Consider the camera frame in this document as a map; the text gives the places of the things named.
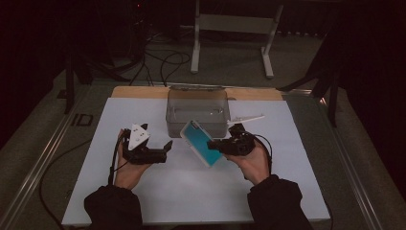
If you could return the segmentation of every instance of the white board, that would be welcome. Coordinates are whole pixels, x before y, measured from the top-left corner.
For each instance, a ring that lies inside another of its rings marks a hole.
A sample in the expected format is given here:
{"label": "white board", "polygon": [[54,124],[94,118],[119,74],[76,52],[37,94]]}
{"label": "white board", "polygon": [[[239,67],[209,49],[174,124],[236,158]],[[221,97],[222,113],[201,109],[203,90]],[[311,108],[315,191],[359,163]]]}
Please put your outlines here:
{"label": "white board", "polygon": [[[231,118],[265,115],[245,123],[245,129],[272,144],[273,173],[299,184],[307,218],[329,219],[287,103],[229,101],[229,106]],[[161,149],[173,140],[167,163],[151,166],[133,190],[140,198],[145,224],[252,221],[247,203],[251,182],[233,162],[222,158],[207,168],[183,139],[169,138],[166,108],[166,99],[108,99],[62,224],[90,223],[83,201],[107,184],[118,133],[131,124],[148,124],[151,136],[147,146],[151,149]]]}

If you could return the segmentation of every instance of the hand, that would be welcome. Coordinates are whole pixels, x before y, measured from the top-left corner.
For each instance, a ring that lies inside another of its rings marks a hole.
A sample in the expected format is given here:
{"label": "hand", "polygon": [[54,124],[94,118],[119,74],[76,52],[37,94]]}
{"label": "hand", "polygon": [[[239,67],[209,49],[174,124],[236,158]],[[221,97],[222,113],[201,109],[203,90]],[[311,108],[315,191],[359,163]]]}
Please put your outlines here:
{"label": "hand", "polygon": [[263,146],[255,141],[254,149],[246,156],[223,154],[228,160],[236,163],[242,170],[245,178],[254,185],[269,177],[268,158]]}
{"label": "hand", "polygon": [[[123,130],[120,130],[119,137],[122,135]],[[118,167],[122,166],[116,172],[116,179],[114,185],[117,187],[132,190],[141,179],[141,175],[149,168],[149,165],[133,165],[126,163],[123,158],[123,142],[119,144],[119,163]]]}

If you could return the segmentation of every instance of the black sleeve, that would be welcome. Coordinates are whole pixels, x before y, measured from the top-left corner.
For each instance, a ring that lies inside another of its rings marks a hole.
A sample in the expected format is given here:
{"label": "black sleeve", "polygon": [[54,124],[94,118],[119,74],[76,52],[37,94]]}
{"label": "black sleeve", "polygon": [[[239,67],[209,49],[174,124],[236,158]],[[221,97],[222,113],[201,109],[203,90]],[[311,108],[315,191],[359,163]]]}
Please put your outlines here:
{"label": "black sleeve", "polygon": [[248,194],[251,214],[259,230],[313,229],[301,208],[301,199],[297,183],[274,174]]}
{"label": "black sleeve", "polygon": [[92,220],[89,229],[141,229],[140,201],[131,191],[113,185],[99,187],[84,200]]}

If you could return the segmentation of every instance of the metal frame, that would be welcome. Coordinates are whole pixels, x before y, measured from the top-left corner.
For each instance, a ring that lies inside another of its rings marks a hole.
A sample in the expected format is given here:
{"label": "metal frame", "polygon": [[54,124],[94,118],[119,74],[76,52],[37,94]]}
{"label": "metal frame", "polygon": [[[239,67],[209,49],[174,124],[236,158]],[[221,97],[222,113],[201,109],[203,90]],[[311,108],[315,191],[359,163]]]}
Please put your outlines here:
{"label": "metal frame", "polygon": [[[292,91],[289,92],[282,92],[283,95],[297,95],[297,96],[312,96],[312,91],[311,90],[302,90],[302,89],[293,89]],[[352,160],[350,158],[350,155],[340,137],[340,134],[338,133],[337,129],[335,128],[335,125],[331,123],[331,120],[329,119],[328,115],[328,105],[327,102],[324,98],[314,98],[315,101],[319,102],[317,103],[320,113],[322,115],[323,122],[326,125],[326,128],[330,131],[331,136],[333,137],[334,144],[336,148],[338,149],[338,156],[340,158],[341,163],[343,164],[343,170],[344,173],[347,176],[347,179],[352,187],[352,191],[354,193],[354,196],[358,202],[358,205],[361,209],[361,212],[364,216],[364,219],[366,223],[368,224],[368,227],[371,230],[381,230],[383,229],[382,224],[379,220],[379,217],[377,213],[375,212],[372,201],[370,199],[370,196],[368,195],[367,190],[365,189],[364,185],[362,184],[361,178],[358,175],[358,172],[355,168],[355,166],[352,163]]]}
{"label": "metal frame", "polygon": [[198,73],[200,57],[200,30],[223,31],[223,32],[243,32],[253,34],[268,35],[268,41],[264,47],[260,48],[265,76],[268,79],[274,78],[269,51],[278,28],[283,5],[278,6],[273,18],[242,17],[231,15],[201,14],[200,1],[196,0],[196,11],[194,18],[194,46],[192,54],[191,72]]}
{"label": "metal frame", "polygon": [[[88,87],[85,89],[81,89],[78,94],[78,99],[81,101],[86,92]],[[59,147],[60,142],[62,141],[63,137],[65,136],[66,130],[68,129],[76,108],[78,107],[78,103],[73,105],[69,109],[70,112],[65,115],[62,120],[60,121],[59,125],[57,126],[54,134],[52,135],[50,141],[48,142],[47,146],[42,151],[41,155],[35,162],[34,166],[31,168],[30,172],[27,174],[26,178],[24,179],[21,187],[18,189],[14,199],[10,203],[9,207],[7,207],[6,212],[4,213],[3,217],[0,219],[0,229],[13,229],[14,225],[16,224],[19,216],[21,215],[22,211],[24,210],[26,204],[30,200],[41,176],[44,174],[46,168],[51,163],[54,154]]]}

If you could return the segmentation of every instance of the transparent plastic container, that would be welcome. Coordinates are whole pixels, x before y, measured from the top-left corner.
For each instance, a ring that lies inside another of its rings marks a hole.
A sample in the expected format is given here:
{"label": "transparent plastic container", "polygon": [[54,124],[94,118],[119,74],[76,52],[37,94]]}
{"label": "transparent plastic container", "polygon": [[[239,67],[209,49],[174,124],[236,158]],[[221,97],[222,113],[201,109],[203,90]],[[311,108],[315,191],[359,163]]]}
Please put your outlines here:
{"label": "transparent plastic container", "polygon": [[169,137],[180,138],[185,124],[196,120],[213,138],[223,138],[230,120],[227,92],[222,87],[172,87],[166,117]]}

